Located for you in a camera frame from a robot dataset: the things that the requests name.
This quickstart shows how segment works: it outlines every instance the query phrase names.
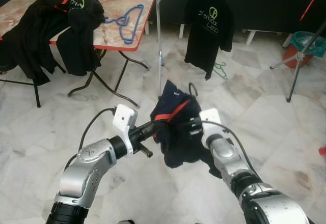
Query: blue clothes hanger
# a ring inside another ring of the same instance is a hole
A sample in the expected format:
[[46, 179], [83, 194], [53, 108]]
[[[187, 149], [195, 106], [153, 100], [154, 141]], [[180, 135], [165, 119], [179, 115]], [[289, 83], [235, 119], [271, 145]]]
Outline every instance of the blue clothes hanger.
[[[127, 16], [127, 15], [134, 9], [140, 9], [140, 12], [139, 12], [137, 21], [136, 21], [136, 23], [134, 25], [134, 29], [133, 29], [131, 38], [125, 38], [122, 35], [122, 28], [124, 26], [128, 25], [130, 17]], [[103, 21], [103, 23], [110, 24], [112, 22], [115, 22], [119, 26], [120, 36], [121, 36], [122, 40], [124, 40], [124, 43], [125, 44], [131, 44], [131, 43], [133, 43], [133, 39], [134, 39], [134, 36], [136, 34], [136, 30], [137, 30], [137, 27], [138, 27], [138, 22], [139, 22], [139, 19], [141, 17], [141, 14], [143, 12], [143, 9], [144, 9], [144, 5], [138, 4], [138, 5], [134, 6], [134, 7], [132, 7], [131, 9], [129, 9], [124, 15], [122, 15], [122, 16], [116, 18], [116, 19], [105, 20], [105, 21]]]

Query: marble tabletop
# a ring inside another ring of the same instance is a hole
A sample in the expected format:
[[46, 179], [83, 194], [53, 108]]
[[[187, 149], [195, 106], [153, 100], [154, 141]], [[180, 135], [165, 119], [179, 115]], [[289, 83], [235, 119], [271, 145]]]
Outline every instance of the marble tabletop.
[[[19, 23], [20, 18], [26, 9], [35, 0], [11, 0], [0, 8], [0, 37]], [[153, 0], [99, 0], [104, 8], [104, 15], [109, 19], [122, 16], [133, 6], [143, 4], [144, 9], [139, 19], [139, 24], [132, 44], [124, 43], [119, 33], [119, 26], [116, 23], [101, 24], [94, 31], [94, 47], [109, 50], [136, 51], [142, 34], [145, 29], [146, 21], [149, 17]], [[137, 20], [139, 10], [133, 10], [130, 14], [128, 26], [123, 28], [122, 34], [126, 38], [131, 38]], [[50, 39], [50, 44], [56, 44], [58, 35]]]

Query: shirt logo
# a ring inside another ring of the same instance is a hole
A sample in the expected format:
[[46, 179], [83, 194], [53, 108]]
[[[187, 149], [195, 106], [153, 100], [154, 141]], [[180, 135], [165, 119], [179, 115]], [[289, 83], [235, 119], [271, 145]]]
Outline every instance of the shirt logo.
[[70, 0], [71, 9], [83, 9], [85, 6], [84, 0]]
[[215, 20], [215, 18], [218, 16], [218, 10], [214, 7], [209, 8], [209, 16]]

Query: black cabinet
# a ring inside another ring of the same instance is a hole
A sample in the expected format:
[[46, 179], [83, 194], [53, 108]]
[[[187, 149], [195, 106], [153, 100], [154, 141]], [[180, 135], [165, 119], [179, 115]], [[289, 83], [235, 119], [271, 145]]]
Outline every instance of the black cabinet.
[[[304, 20], [301, 15], [311, 0], [227, 0], [237, 29], [260, 31], [315, 32], [326, 19], [326, 0], [315, 0]], [[188, 0], [162, 0], [160, 2], [161, 22], [183, 24], [184, 9]], [[150, 20], [156, 22], [156, 8], [153, 7]]]

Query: red bucket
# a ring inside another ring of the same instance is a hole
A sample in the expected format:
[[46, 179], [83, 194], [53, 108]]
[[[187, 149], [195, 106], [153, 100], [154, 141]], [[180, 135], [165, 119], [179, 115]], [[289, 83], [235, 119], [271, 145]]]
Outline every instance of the red bucket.
[[[286, 53], [283, 55], [283, 60], [286, 60], [292, 56], [294, 56], [297, 52], [297, 48], [295, 46], [293, 46], [292, 44], [290, 44], [286, 50]], [[302, 61], [301, 66], [305, 65], [311, 58], [313, 57], [313, 55], [306, 55], [304, 60]], [[287, 62], [286, 65], [290, 68], [295, 68], [297, 64], [296, 60], [291, 60], [290, 62]]]

